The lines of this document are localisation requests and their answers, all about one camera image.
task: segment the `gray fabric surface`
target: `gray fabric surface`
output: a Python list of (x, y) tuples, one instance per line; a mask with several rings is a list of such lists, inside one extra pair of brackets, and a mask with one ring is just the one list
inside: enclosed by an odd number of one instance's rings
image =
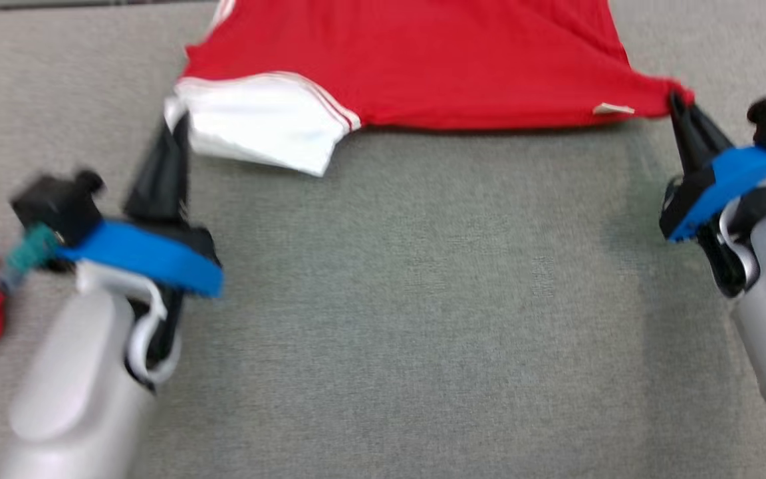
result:
[[(632, 64), (681, 78), (733, 139), (766, 94), (766, 3), (617, 0)], [(7, 198), (95, 167), (117, 212), (209, 5), (0, 13)], [(225, 298), (185, 351), (134, 477), (766, 477), (766, 406), (701, 251), (657, 215), (668, 122), (534, 134), (378, 131), (326, 177), (200, 158), (192, 213)], [(0, 343), (6, 409), (66, 278)]]

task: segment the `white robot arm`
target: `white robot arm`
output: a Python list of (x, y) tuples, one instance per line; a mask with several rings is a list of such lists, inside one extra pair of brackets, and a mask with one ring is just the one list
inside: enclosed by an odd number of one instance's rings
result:
[(766, 400), (766, 99), (748, 112), (756, 146), (745, 149), (696, 106), (672, 102), (684, 175), (668, 187), (660, 227), (704, 249)]
[[(0, 479), (128, 477), (157, 388), (180, 358), (183, 296), (221, 288), (209, 231), (186, 217), (186, 118), (173, 132), (162, 123), (124, 206), (127, 221), (98, 214), (91, 196), (100, 182), (42, 176), (12, 200), (27, 229), (54, 232), (60, 247), (46, 266), (74, 264), (77, 292), (13, 400)], [(3, 269), (5, 291), (25, 272), (16, 263)]]

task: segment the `gray couch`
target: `gray couch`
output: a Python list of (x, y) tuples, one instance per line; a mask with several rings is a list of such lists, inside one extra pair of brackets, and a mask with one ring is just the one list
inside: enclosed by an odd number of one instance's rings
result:
[[(766, 3), (616, 0), (633, 66), (676, 76), (736, 142), (766, 94)], [(118, 212), (203, 4), (0, 13), (9, 194), (98, 170)], [(225, 297), (185, 351), (133, 477), (765, 477), (766, 406), (702, 252), (657, 215), (668, 122), (522, 134), (374, 131), (323, 179), (192, 170)], [(7, 405), (67, 278), (35, 275), (0, 343)]]

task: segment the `green cable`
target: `green cable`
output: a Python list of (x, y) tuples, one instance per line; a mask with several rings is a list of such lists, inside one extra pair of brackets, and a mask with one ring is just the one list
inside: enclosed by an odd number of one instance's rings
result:
[(58, 234), (45, 224), (32, 227), (25, 234), (22, 242), (10, 251), (3, 267), (0, 267), (0, 288), (10, 294), (22, 280), (36, 267), (55, 257), (61, 243)]

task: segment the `clothing tag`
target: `clothing tag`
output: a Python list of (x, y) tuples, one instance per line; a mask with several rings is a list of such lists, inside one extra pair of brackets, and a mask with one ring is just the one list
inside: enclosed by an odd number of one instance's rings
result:
[(634, 108), (630, 106), (619, 106), (611, 105), (610, 103), (602, 103), (593, 109), (593, 115), (609, 115), (611, 113), (626, 113), (633, 115)]

